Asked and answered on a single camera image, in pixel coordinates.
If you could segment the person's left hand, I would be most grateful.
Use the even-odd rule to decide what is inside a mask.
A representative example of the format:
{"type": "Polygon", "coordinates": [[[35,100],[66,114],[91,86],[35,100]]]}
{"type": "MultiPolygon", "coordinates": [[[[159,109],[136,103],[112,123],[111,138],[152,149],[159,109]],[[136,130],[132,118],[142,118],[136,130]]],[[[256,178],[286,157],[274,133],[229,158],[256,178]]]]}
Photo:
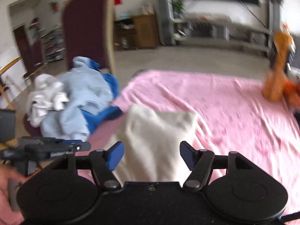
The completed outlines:
{"type": "Polygon", "coordinates": [[[25,183],[28,180],[28,177],[23,176],[17,170],[12,168],[10,165],[1,164],[0,169],[0,182],[1,182],[1,191],[8,195],[8,182],[13,180],[19,183],[25,183]]]}

